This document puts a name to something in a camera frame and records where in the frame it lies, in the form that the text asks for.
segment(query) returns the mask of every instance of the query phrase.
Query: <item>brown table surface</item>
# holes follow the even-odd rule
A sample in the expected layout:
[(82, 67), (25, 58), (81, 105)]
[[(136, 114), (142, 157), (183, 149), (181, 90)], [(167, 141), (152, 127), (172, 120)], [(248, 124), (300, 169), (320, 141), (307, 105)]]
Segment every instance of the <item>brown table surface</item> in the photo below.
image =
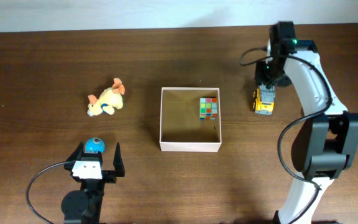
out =
[[(279, 88), (273, 116), (252, 112), (255, 66), (237, 59), (266, 44), (269, 27), (90, 30), (0, 34), (0, 223), (42, 223), (25, 202), (29, 180), (98, 136), (112, 169), (121, 143), (126, 176), (106, 185), (101, 221), (219, 223), (271, 219), (292, 178), (277, 157), (277, 138), (301, 105), (293, 86)], [(339, 99), (358, 112), (358, 24), (296, 26), (313, 39)], [(255, 53), (248, 60), (263, 56)], [(126, 86), (113, 116), (86, 114), (87, 95), (114, 77)], [(163, 86), (219, 87), (223, 144), (218, 153), (161, 152)], [(285, 159), (300, 126), (283, 142)], [(77, 184), (62, 167), (37, 179), (34, 207), (63, 223), (62, 198)], [(321, 200), (314, 220), (358, 223), (358, 152)]]

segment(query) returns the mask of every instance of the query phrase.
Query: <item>blue ball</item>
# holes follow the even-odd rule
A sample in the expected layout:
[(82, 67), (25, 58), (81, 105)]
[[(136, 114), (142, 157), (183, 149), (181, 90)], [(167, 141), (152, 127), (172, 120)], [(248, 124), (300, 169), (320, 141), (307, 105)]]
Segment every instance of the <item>blue ball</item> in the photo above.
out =
[(100, 138), (91, 138), (85, 144), (85, 152), (104, 152), (104, 141)]

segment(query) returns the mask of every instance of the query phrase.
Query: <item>rubik's cube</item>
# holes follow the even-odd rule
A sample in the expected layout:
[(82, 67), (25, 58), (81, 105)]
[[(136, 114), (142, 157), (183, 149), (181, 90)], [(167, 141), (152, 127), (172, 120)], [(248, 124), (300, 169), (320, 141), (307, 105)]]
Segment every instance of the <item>rubik's cube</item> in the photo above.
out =
[(200, 120), (218, 117), (218, 100), (216, 98), (200, 98)]

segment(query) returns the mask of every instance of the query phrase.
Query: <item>stuffed animal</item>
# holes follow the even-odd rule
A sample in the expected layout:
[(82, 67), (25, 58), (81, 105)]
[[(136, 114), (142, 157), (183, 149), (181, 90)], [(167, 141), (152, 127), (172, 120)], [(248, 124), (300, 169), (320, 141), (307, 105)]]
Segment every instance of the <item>stuffed animal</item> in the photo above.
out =
[(119, 110), (124, 106), (122, 96), (125, 93), (125, 87), (119, 78), (114, 78), (114, 85), (105, 89), (100, 94), (99, 99), (94, 95), (89, 95), (88, 115), (97, 116), (101, 113), (114, 114), (114, 108)]

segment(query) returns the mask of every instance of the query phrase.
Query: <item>white wall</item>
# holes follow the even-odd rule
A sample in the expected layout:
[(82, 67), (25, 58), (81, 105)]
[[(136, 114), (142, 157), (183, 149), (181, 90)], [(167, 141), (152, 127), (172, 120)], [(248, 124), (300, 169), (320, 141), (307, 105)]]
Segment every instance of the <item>white wall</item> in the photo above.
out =
[(0, 0), (0, 32), (358, 22), (358, 0)]

